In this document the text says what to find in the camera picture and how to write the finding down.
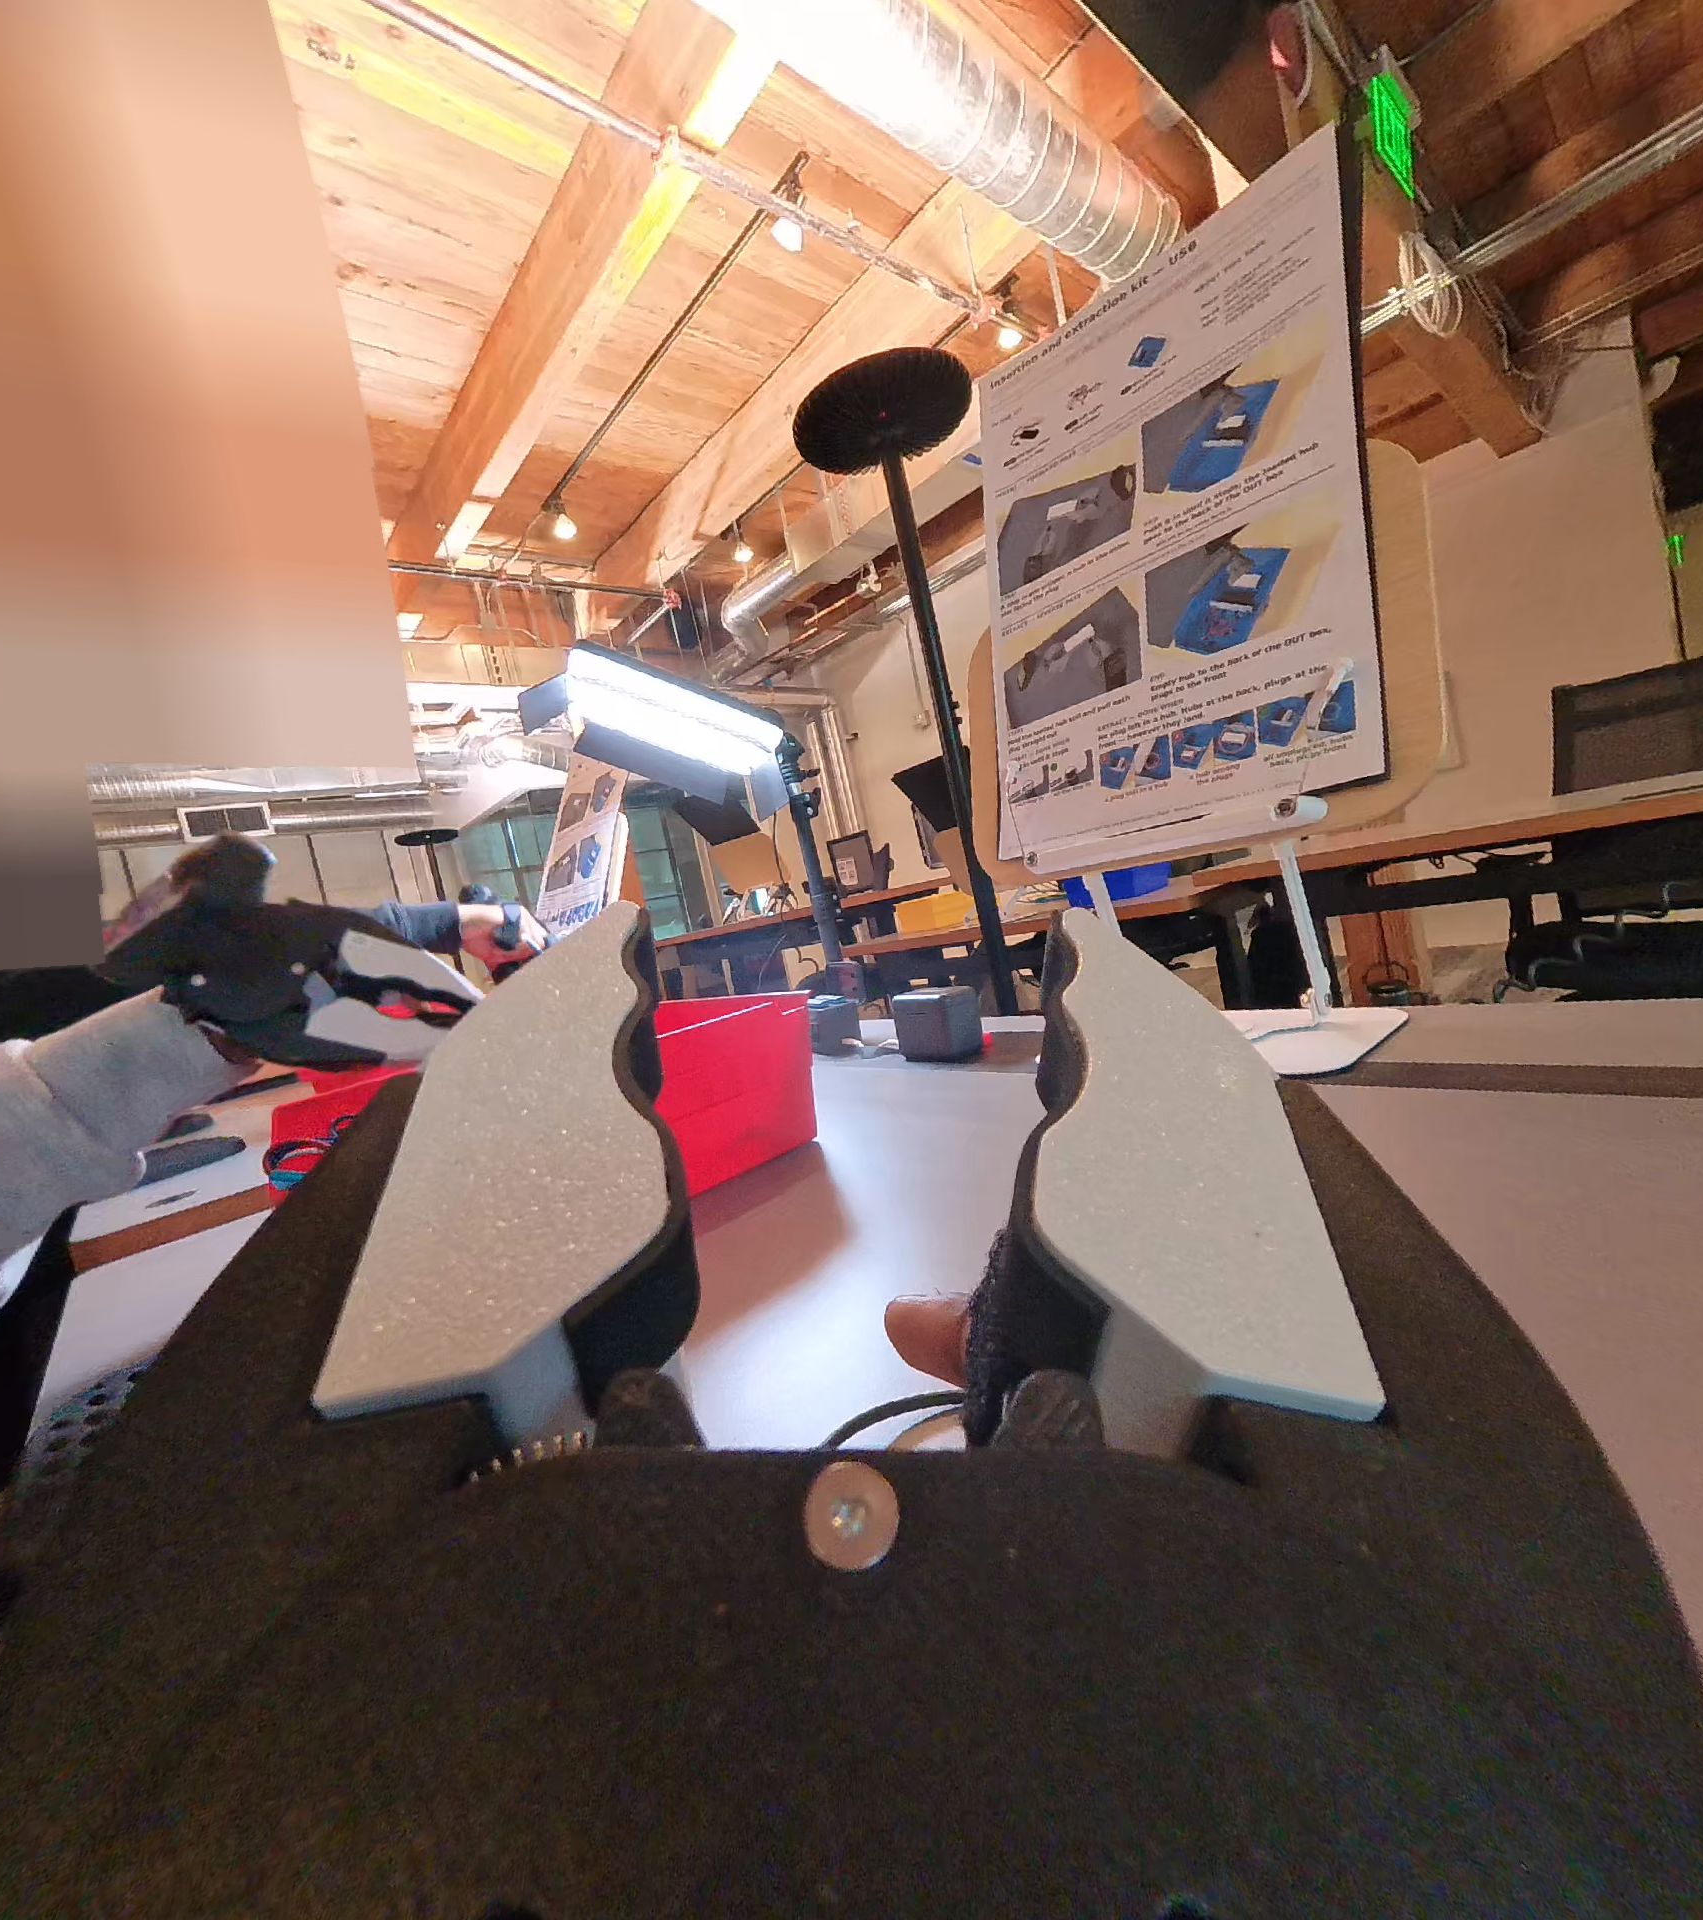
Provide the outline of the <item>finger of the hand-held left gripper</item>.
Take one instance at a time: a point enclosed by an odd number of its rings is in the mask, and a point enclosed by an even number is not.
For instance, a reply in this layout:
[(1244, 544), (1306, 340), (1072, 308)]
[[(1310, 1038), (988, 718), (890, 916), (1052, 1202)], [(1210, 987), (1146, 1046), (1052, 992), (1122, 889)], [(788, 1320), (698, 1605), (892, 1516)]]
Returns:
[(304, 1028), (304, 1065), (312, 1070), (412, 1068), (462, 1020), (462, 1003), (374, 1005), (328, 1002)]
[(352, 924), (328, 947), (318, 976), (338, 993), (368, 1003), (408, 996), (424, 1003), (472, 1005), (480, 990), (450, 959), (400, 939), (384, 924)]

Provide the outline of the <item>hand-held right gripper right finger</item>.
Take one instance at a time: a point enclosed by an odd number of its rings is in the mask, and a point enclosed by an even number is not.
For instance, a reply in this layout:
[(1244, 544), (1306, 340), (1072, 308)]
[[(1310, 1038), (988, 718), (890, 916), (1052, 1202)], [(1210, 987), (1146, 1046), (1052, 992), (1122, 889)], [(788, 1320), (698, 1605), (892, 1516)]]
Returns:
[(970, 1307), (964, 1431), (1008, 1435), (1040, 1373), (1108, 1443), (1184, 1452), (1200, 1403), (1345, 1424), (1387, 1405), (1272, 1068), (1094, 911), (1046, 938), (1042, 1118)]

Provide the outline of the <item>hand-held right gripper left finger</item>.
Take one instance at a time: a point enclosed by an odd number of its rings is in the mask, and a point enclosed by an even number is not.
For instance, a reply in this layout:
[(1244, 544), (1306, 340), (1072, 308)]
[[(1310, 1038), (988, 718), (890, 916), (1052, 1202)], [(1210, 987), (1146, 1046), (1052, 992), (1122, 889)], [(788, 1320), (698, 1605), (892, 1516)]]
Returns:
[(312, 1403), (330, 1419), (480, 1399), (506, 1441), (596, 1427), (700, 1307), (680, 1149), (656, 1101), (656, 953), (618, 901), (436, 1047)]

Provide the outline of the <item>red plastic bin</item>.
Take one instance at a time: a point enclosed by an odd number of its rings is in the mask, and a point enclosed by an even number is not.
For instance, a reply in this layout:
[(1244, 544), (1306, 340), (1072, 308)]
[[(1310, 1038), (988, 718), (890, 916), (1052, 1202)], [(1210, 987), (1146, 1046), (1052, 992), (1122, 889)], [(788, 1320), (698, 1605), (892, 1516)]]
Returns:
[[(800, 992), (766, 992), (656, 1007), (664, 1070), (656, 1107), (678, 1143), (690, 1195), (816, 1137), (810, 1005)], [(270, 1188), (296, 1188), (384, 1084), (412, 1072), (302, 1068), (310, 1091), (272, 1116), (262, 1161)]]

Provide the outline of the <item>person's left forearm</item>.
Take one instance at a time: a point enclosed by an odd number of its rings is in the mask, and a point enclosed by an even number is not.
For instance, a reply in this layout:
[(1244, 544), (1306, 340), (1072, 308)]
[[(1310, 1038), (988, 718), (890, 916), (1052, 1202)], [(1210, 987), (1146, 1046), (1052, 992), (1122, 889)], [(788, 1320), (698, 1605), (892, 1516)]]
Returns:
[(128, 1192), (176, 1116), (258, 1058), (160, 992), (38, 1039), (0, 1041), (0, 1307), (6, 1264), (72, 1208)]

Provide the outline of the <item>person's right hand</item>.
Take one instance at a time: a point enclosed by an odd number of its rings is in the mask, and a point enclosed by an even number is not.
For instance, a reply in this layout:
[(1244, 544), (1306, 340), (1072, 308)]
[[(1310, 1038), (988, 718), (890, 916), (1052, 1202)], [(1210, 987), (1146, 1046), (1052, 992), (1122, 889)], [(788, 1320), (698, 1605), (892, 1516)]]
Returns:
[(884, 1327), (904, 1364), (960, 1387), (966, 1380), (970, 1316), (966, 1295), (910, 1295), (886, 1306)]

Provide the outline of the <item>illustrated instruction sheet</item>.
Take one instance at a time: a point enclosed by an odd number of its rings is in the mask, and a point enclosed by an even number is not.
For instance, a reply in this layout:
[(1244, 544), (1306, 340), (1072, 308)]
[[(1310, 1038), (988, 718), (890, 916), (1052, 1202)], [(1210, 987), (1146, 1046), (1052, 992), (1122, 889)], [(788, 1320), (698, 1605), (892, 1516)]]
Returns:
[(576, 745), (542, 872), (534, 918), (556, 943), (624, 896), (624, 767)]
[(1389, 774), (1353, 165), (1319, 127), (984, 379), (998, 835), (1032, 876)]

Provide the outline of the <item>black charger box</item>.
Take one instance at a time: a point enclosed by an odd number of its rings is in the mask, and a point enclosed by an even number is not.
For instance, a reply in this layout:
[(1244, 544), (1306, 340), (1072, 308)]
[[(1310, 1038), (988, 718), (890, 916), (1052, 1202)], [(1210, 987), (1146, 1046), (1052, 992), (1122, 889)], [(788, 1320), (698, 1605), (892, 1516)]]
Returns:
[(986, 1052), (982, 1002), (976, 987), (940, 983), (892, 996), (894, 1041), (914, 1064), (962, 1064)]

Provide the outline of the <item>white light bar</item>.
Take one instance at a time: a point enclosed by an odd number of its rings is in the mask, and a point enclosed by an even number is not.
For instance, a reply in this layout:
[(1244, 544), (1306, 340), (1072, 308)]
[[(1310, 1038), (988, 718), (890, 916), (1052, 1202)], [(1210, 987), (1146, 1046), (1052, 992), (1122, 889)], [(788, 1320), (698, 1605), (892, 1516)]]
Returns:
[(564, 723), (594, 761), (758, 816), (790, 806), (784, 723), (768, 710), (582, 639), (518, 693), (526, 734)]

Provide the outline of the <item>black tripod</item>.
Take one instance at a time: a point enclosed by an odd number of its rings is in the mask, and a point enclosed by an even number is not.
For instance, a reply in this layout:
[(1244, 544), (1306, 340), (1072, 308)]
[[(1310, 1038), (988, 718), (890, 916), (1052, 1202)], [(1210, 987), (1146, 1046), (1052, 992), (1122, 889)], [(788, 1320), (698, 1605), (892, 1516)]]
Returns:
[(818, 775), (806, 766), (802, 744), (786, 731), (776, 750), (778, 770), (782, 774), (788, 811), (804, 860), (808, 899), (812, 906), (818, 939), (822, 945), (822, 987), (824, 996), (848, 999), (862, 997), (862, 971), (856, 959), (844, 951), (842, 909), (836, 881), (826, 873), (818, 850), (816, 819), (820, 814)]

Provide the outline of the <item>wooden office desk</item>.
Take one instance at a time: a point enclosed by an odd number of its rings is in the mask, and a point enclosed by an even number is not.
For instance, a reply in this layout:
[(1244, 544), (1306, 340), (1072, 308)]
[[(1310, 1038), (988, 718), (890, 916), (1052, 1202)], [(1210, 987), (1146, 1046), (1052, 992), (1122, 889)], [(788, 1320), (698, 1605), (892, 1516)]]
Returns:
[(1703, 772), (1525, 802), (1485, 824), (1321, 832), (1300, 847), (1308, 924), (1333, 996), (1405, 1003), (1431, 990), (1417, 916), (1485, 906), (1501, 942), (1571, 959), (1641, 927), (1703, 921)]

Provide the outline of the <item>black office chair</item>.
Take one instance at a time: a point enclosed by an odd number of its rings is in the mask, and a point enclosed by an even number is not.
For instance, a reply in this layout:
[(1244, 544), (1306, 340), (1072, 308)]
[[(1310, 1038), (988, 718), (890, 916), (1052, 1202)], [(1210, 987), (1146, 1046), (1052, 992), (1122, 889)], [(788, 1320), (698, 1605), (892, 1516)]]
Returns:
[[(1703, 774), (1703, 655), (1551, 696), (1561, 795)], [(1559, 916), (1511, 924), (1511, 990), (1581, 999), (1703, 997), (1703, 811), (1551, 844), (1575, 886)]]

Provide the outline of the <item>green exit sign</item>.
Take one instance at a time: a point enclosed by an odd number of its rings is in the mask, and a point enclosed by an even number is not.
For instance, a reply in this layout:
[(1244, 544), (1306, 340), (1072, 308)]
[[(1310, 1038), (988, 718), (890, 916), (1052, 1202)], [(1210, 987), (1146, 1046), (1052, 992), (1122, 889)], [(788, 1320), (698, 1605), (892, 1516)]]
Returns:
[(1415, 202), (1415, 131), (1419, 104), (1397, 65), (1379, 56), (1365, 81), (1367, 127), (1371, 148), (1381, 169), (1399, 191)]

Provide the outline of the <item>silver ventilation duct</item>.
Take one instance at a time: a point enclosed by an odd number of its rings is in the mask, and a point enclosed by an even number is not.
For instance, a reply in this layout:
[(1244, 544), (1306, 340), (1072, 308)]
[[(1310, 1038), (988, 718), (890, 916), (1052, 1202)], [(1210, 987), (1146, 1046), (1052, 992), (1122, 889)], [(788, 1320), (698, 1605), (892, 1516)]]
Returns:
[(1178, 202), (1042, 80), (924, 2), (834, 8), (824, 69), (916, 155), (1104, 280), (1182, 234)]

